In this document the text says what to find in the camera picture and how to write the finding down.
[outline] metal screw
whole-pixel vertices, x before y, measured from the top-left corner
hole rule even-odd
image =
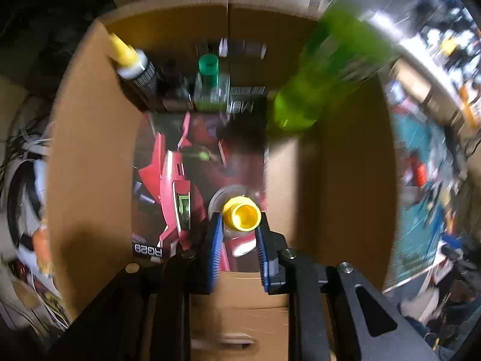
[[[192,259],[195,256],[195,251],[187,250],[182,253],[182,257],[185,259]]]
[[[354,271],[353,265],[351,265],[349,262],[342,262],[339,265],[339,268],[346,274],[352,273]]]
[[[285,259],[294,259],[297,256],[297,252],[293,248],[286,248],[282,250],[281,254]]]
[[[129,263],[127,266],[125,266],[125,271],[129,274],[136,273],[137,271],[140,270],[140,265],[137,263]]]

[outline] cardboard wall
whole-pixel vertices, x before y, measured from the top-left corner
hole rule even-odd
[[[278,89],[295,72],[316,24],[282,0],[145,0],[102,22],[107,29],[93,23],[59,90],[48,176],[56,283],[73,318],[131,260],[131,167],[140,113],[108,59],[108,31],[154,61],[175,57],[186,72],[196,70],[192,44],[199,39],[265,42],[263,60],[232,58],[222,66],[233,85]],[[316,261],[349,260],[380,288],[396,212],[387,108],[377,79],[333,104],[302,137],[271,138],[269,223]],[[216,300],[222,310],[287,305],[286,297],[267,296],[252,273],[222,273]]]

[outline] cardboard flap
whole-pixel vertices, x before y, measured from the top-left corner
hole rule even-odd
[[[397,179],[378,78],[332,100],[299,152],[295,245],[323,265],[350,262],[381,289],[396,230]]]
[[[55,281],[72,317],[132,259],[130,190],[140,112],[125,99],[95,21],[57,95],[47,218]]]
[[[265,45],[259,57],[229,57],[234,85],[279,90],[296,72],[299,53],[318,19],[286,0],[229,0],[229,39]]]
[[[196,46],[228,37],[228,0],[142,0],[100,19],[153,61],[173,59],[183,73],[195,73]]]

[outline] yellow bottle cap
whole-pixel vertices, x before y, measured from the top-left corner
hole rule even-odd
[[[249,232],[261,222],[261,211],[249,197],[239,196],[227,201],[222,209],[224,222],[233,230]]]
[[[451,53],[458,47],[458,43],[456,40],[451,37],[443,40],[441,43],[441,50],[443,51],[445,56],[450,56]]]
[[[110,34],[110,41],[115,50],[114,59],[119,65],[129,67],[139,60],[139,56],[135,49],[130,45],[126,45],[117,35],[113,33]]]

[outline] green bottle cap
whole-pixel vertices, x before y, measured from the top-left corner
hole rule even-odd
[[[219,82],[219,59],[215,54],[204,54],[199,58],[199,72],[202,82],[215,86]]]

